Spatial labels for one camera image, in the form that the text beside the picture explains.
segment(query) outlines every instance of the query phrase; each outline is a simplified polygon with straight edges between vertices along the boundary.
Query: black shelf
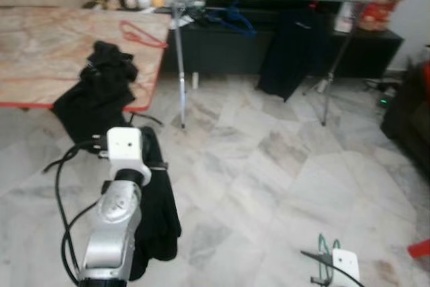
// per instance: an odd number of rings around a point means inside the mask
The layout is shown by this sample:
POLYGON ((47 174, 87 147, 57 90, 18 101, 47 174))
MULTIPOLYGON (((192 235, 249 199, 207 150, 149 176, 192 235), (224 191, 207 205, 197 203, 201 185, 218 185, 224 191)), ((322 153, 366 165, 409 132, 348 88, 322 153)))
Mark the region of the black shelf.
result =
MULTIPOLYGON (((181 28, 183 58, 186 73, 258 74, 273 35, 276 33, 277 12, 243 11, 257 35, 246 37, 236 31, 211 23, 191 23, 181 28)), ((315 75, 324 75, 330 69, 347 34, 333 30, 333 15, 325 15, 331 38, 331 50, 324 67, 315 75)), ((387 30, 368 32, 357 30, 338 69, 337 77, 379 78, 385 72, 403 39, 387 30)), ((161 71, 177 71, 177 57, 173 31, 161 71)))

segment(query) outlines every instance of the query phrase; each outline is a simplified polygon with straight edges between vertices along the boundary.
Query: table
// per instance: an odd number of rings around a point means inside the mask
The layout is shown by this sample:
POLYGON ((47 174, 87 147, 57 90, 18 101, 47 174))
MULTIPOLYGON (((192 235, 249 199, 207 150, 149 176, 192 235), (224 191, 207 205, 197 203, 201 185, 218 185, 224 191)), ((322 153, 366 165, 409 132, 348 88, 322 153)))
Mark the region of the table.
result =
POLYGON ((127 20, 161 41, 170 15, 69 8, 0 9, 0 106, 51 108, 78 80, 93 43, 117 44, 134 55, 139 70, 130 84, 130 112, 149 109, 163 49, 125 40, 119 22, 127 20))

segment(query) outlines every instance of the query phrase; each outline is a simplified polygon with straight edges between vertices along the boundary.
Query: clothes rack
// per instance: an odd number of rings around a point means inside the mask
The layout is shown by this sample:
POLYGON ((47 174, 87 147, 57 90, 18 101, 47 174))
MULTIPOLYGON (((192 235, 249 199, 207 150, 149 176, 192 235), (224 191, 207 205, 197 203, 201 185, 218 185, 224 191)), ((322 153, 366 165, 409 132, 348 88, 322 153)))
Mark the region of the clothes rack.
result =
MULTIPOLYGON (((372 0, 301 0, 301 1, 329 1, 329 2, 338 2, 338 3, 361 3, 363 4, 362 8, 359 10, 359 12, 353 17, 353 25, 350 33, 346 37, 345 41, 342 44, 342 47, 330 67, 330 70, 327 75, 327 88, 325 91, 325 104, 324 104, 324 114, 321 120, 321 124, 323 126, 327 123, 327 114, 329 111, 329 99, 330 99, 330 87, 331 83, 334 80, 335 77, 335 70, 338 67, 339 63, 341 62, 341 59, 343 57, 343 54, 345 53, 353 34, 355 33, 355 30, 357 28, 357 22, 359 17, 361 16, 361 13, 363 12, 364 8, 366 7, 366 4, 371 3, 372 0)), ((182 41, 181 41, 181 30, 179 28, 179 10, 178 10, 178 0, 173 0, 173 19, 175 20, 175 43, 176 43, 176 53, 177 53, 177 62, 178 62, 178 69, 179 69, 179 92, 180 92, 180 103, 181 103, 181 126, 182 128, 185 128, 185 108, 186 108, 186 92, 185 92, 185 71, 183 68, 183 52, 182 52, 182 41)))

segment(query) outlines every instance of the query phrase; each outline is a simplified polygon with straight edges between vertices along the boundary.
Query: black garment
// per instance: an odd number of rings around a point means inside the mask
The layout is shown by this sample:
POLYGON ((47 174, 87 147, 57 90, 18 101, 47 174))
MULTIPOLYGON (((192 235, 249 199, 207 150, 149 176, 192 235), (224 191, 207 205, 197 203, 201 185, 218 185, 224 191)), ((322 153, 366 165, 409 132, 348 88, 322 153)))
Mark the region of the black garment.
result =
MULTIPOLYGON (((163 162, 154 130, 144 127, 141 131, 144 140, 150 141, 149 153, 144 157, 144 162, 163 162)), ((140 209, 142 220, 134 235, 136 249, 130 280, 139 279, 145 273, 149 259, 167 261, 176 257, 181 224, 167 171, 152 171, 149 184, 142 190, 140 209)))
POLYGON ((131 54, 121 53, 115 44, 97 41, 87 59, 80 82, 59 97, 52 110, 74 142, 127 126, 122 109, 134 100, 128 82, 136 79, 138 70, 131 54))
POLYGON ((320 70, 328 41, 324 19, 312 9, 281 12, 257 87, 286 101, 309 72, 320 70))

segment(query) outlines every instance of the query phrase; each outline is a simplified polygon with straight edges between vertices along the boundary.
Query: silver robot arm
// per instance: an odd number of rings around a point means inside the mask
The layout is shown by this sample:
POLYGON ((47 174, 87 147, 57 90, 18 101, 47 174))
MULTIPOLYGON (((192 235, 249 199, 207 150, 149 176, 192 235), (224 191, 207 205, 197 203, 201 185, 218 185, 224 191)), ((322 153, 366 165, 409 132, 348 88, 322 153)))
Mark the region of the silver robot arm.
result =
POLYGON ((142 218, 141 189, 151 180, 151 171, 142 161, 139 129, 112 128, 107 137, 113 182, 96 206, 97 221, 79 273, 82 287, 126 286, 134 233, 142 218))

